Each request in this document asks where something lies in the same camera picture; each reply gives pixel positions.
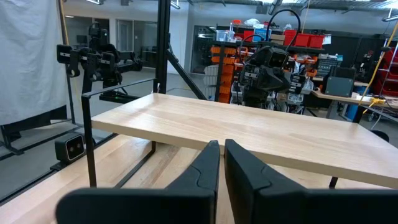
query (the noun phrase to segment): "cable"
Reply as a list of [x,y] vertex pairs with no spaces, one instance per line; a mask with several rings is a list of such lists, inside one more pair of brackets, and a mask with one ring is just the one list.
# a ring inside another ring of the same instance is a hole
[[277,12],[271,17],[271,19],[270,19],[269,22],[268,22],[267,31],[266,31],[266,41],[268,41],[269,26],[270,26],[270,24],[272,23],[272,20],[274,19],[274,17],[275,17],[276,15],[278,15],[278,13],[280,13],[280,12],[291,12],[291,13],[293,13],[293,14],[296,16],[297,22],[298,22],[298,28],[297,28],[296,35],[294,35],[292,41],[290,41],[290,44],[286,47],[285,51],[287,51],[287,49],[288,49],[288,48],[293,44],[293,42],[296,40],[296,37],[298,36],[298,34],[299,34],[299,32],[300,32],[300,29],[301,29],[301,20],[300,20],[300,18],[299,18],[299,15],[297,15],[297,13],[296,13],[295,11],[291,10],[291,9],[282,9],[282,10],[277,11]]
[[241,49],[242,49],[242,47],[243,47],[243,42],[245,42],[245,41],[246,41],[248,38],[250,38],[250,37],[260,37],[261,40],[264,39],[262,36],[260,36],[260,35],[258,35],[258,34],[253,34],[253,35],[250,35],[250,36],[245,37],[245,38],[242,40],[241,45],[239,46],[238,55],[239,55],[239,59],[241,60],[241,63],[242,63],[243,65],[245,65],[245,63],[243,62],[243,59],[242,59],[242,56],[241,56]]
[[378,124],[378,122],[380,121],[380,119],[381,119],[381,115],[379,115],[379,118],[378,118],[377,121],[374,123],[374,125],[371,127],[371,130],[373,130],[373,128],[375,127],[375,125]]
[[[395,33],[396,33],[397,27],[398,27],[398,21],[396,22],[396,26],[394,27],[394,30],[392,31],[392,34],[391,34],[391,36],[390,36],[390,39],[388,40],[387,47],[390,46],[390,43],[391,43],[391,41],[392,41],[392,38],[394,37],[394,35],[395,35]],[[362,97],[361,97],[361,99],[360,99],[360,101],[359,101],[359,103],[358,103],[359,106],[362,104],[363,98],[365,97],[366,93],[368,92],[369,86],[372,85],[372,82],[373,82],[373,80],[374,80],[374,77],[376,76],[377,70],[379,69],[379,66],[380,66],[381,60],[382,60],[383,57],[384,57],[384,54],[385,54],[385,52],[382,52],[381,55],[380,55],[379,61],[377,62],[376,67],[374,68],[374,72],[373,72],[372,79],[371,79],[371,81],[369,82],[368,86],[366,87],[365,91],[363,92]]]

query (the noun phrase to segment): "black metal frame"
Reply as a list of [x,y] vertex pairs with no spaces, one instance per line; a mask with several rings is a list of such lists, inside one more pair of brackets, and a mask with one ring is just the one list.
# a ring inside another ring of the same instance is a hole
[[[105,93],[108,91],[112,91],[118,88],[123,88],[126,86],[131,86],[131,85],[137,85],[140,83],[144,82],[149,82],[149,81],[154,81],[154,86],[155,83],[157,83],[156,78],[148,78],[145,80],[139,80],[130,84],[123,84],[123,85],[117,85],[117,86],[111,86],[104,88],[102,90],[94,90],[88,93],[84,93],[81,96],[81,105],[83,107],[83,122],[84,122],[84,129],[85,129],[85,139],[86,139],[86,156],[87,156],[87,166],[88,166],[88,177],[90,180],[90,187],[96,187],[96,173],[95,173],[95,159],[94,159],[94,142],[93,142],[93,130],[92,130],[92,125],[91,125],[91,112],[90,112],[90,98],[94,95],[98,95],[101,93]],[[130,171],[125,177],[122,178],[123,184],[135,173],[139,168],[147,161],[150,156],[154,153],[155,151],[155,145],[152,145],[152,150],[148,155],[143,158],[133,169]]]

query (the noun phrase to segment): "red storage bin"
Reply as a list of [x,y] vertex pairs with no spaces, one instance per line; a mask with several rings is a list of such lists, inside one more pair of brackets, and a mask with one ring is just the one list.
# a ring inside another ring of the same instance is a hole
[[[243,39],[245,39],[246,37],[249,37],[250,35],[253,35],[254,31],[251,30],[245,30],[243,31]],[[253,37],[250,37],[246,40],[246,42],[252,42],[253,41]]]
[[[382,84],[383,84],[382,80],[379,79],[376,81],[376,83],[373,87],[374,94],[380,93]],[[386,96],[398,96],[398,83],[385,82],[384,88],[382,89],[381,94],[386,95]]]
[[[384,59],[386,60],[386,63],[388,65],[390,65],[390,62],[392,60],[392,55],[394,54],[394,51],[395,51],[395,47],[391,47],[391,50],[384,54]],[[394,61],[392,61],[392,62],[398,63],[398,50],[397,50],[396,56],[394,57]]]
[[311,36],[311,34],[298,34],[294,45],[297,47],[308,47]]
[[296,35],[296,30],[285,30],[284,35],[285,35],[284,45],[287,46],[293,40],[294,35]]
[[324,38],[324,35],[311,35],[310,44],[308,45],[308,47],[321,49]]
[[[388,69],[388,65],[384,64],[383,69]],[[381,80],[384,80],[386,78],[387,71],[379,71],[379,73]],[[391,66],[388,78],[398,80],[398,67]]]

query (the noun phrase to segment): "ceiling light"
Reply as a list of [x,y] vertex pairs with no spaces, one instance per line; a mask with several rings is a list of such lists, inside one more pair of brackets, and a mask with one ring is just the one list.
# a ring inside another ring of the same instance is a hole
[[383,22],[390,22],[390,21],[394,21],[394,20],[397,20],[397,19],[398,19],[398,15],[383,18],[381,21],[383,21]]
[[94,4],[101,4],[100,0],[86,0],[86,1],[94,3]]
[[173,6],[173,8],[180,9],[180,6],[178,6],[175,2],[170,1],[170,3]]

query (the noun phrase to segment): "light wood surface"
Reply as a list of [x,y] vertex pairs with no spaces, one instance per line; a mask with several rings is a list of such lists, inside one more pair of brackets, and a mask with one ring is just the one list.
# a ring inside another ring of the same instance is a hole
[[[320,77],[313,77],[312,80],[313,80],[313,81],[322,81],[323,78],[320,78]],[[368,83],[364,83],[364,82],[359,82],[359,81],[355,81],[355,82],[354,82],[354,86],[368,86],[368,85],[369,85]]]
[[[358,93],[353,93],[353,95],[351,95],[351,97],[342,97],[342,96],[332,96],[332,95],[326,95],[324,93],[322,93],[320,90],[312,90],[312,94],[314,94],[316,97],[318,98],[322,98],[322,99],[328,99],[328,100],[337,100],[340,102],[345,102],[345,103],[351,103],[351,104],[359,104],[359,102],[361,101],[361,95],[359,95]],[[386,96],[387,100],[394,100],[394,101],[389,101],[388,105],[387,103],[384,104],[376,104],[373,106],[381,106],[381,107],[389,107],[391,106],[394,109],[398,109],[398,98],[396,97],[391,97],[391,96]],[[371,104],[371,97],[370,96],[364,96],[362,102],[362,105],[370,105]]]
[[[117,136],[95,150],[99,187],[113,187],[143,156],[150,151],[148,140]],[[124,188],[164,188],[178,177],[199,154],[198,150],[157,144],[154,155],[124,185]],[[234,223],[225,183],[224,161],[220,161],[217,223]],[[327,188],[329,176],[273,166],[279,172],[307,188]],[[45,179],[35,187],[0,207],[0,223],[56,223],[57,202],[68,192],[88,187],[86,157]],[[380,188],[339,179],[337,188]]]
[[398,149],[354,123],[156,93],[92,121],[192,149],[230,138],[268,164],[398,188]]

